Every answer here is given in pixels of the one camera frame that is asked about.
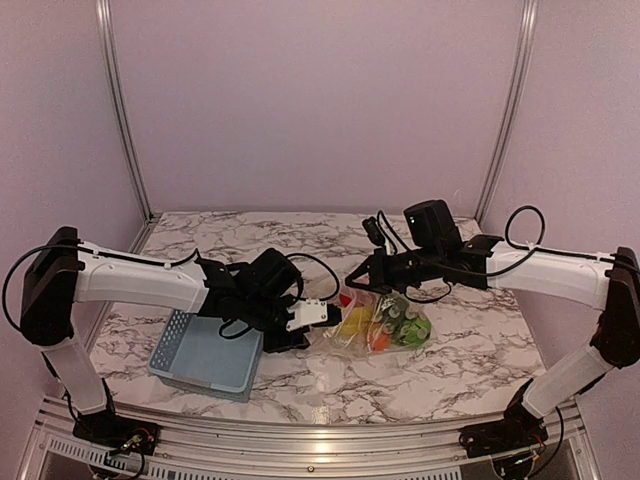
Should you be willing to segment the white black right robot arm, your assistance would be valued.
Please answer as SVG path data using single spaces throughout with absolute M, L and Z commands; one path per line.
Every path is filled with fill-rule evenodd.
M 363 222 L 374 252 L 345 278 L 347 286 L 377 294 L 406 293 L 431 280 L 488 291 L 509 290 L 524 300 L 529 321 L 557 320 L 569 310 L 593 319 L 590 337 L 575 344 L 544 374 L 519 387 L 501 419 L 461 429 L 470 458 L 492 456 L 547 440 L 545 418 L 566 400 L 593 388 L 614 369 L 639 361 L 639 257 L 614 252 L 552 249 L 543 240 L 517 243 L 509 235 L 463 240 L 443 199 L 405 209 L 412 241 L 399 253 L 385 247 L 382 217 Z

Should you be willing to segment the yellow fake banana bunch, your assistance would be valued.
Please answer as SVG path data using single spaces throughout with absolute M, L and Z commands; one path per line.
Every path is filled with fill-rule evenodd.
M 373 315 L 373 307 L 354 307 L 340 323 L 338 334 L 351 337 L 365 333 L 372 322 Z

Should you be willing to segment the clear polka dot zip bag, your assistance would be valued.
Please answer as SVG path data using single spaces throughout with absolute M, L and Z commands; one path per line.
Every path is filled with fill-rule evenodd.
M 311 342 L 311 347 L 317 351 L 322 351 L 325 353 L 330 353 L 334 355 L 339 355 L 342 357 L 348 358 L 363 358 L 365 356 L 373 356 L 381 353 L 397 353 L 404 351 L 414 351 L 421 349 L 427 346 L 434 335 L 434 328 L 432 326 L 431 338 L 421 347 L 419 348 L 407 348 L 407 347 L 399 347 L 395 346 L 392 343 L 389 348 L 382 352 L 373 352 L 369 347 L 369 341 L 372 336 L 380 335 L 381 333 L 386 333 L 392 336 L 394 331 L 394 327 L 396 325 L 392 325 L 391 323 L 377 323 L 375 321 L 375 312 L 376 306 L 379 299 L 385 295 L 378 295 L 366 291 L 360 291 L 349 287 L 344 287 L 340 290 L 340 293 L 353 293 L 357 296 L 357 305 L 355 307 L 363 307 L 370 306 L 374 308 L 374 315 L 372 318 L 372 322 L 369 325 L 368 330 L 357 336 L 342 336 L 338 334 L 339 325 L 333 327 L 320 327 L 314 328 L 311 330 L 308 338 Z M 338 306 L 342 311 L 342 320 L 350 313 L 353 308 L 343 309 L 338 300 Z M 411 303 L 412 308 L 416 312 L 417 316 L 425 316 L 427 317 L 424 309 L 419 305 L 415 305 Z

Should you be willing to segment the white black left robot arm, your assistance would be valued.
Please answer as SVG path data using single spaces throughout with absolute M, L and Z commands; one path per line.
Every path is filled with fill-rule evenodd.
M 68 405 L 76 410 L 74 435 L 119 451 L 152 448 L 158 427 L 117 415 L 105 380 L 75 335 L 74 304 L 149 305 L 227 324 L 242 321 L 278 350 L 303 346 L 303 329 L 328 317 L 325 301 L 288 292 L 302 286 L 301 274 L 274 249 L 251 263 L 226 265 L 199 252 L 167 261 L 106 250 L 62 227 L 23 257 L 33 262 L 24 273 L 13 326 L 40 349 L 66 388 Z

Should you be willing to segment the orange fake fruit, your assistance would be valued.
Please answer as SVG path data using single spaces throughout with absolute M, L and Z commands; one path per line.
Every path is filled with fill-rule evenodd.
M 386 333 L 381 333 L 377 336 L 372 336 L 369 341 L 369 347 L 373 352 L 382 352 L 389 348 L 391 345 L 391 336 Z

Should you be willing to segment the dark green fake pepper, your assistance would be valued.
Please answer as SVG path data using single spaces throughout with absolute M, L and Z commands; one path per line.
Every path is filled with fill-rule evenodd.
M 414 319 L 415 317 L 415 310 L 404 296 L 382 296 L 376 306 L 375 321 L 377 323 L 402 325 L 404 322 Z

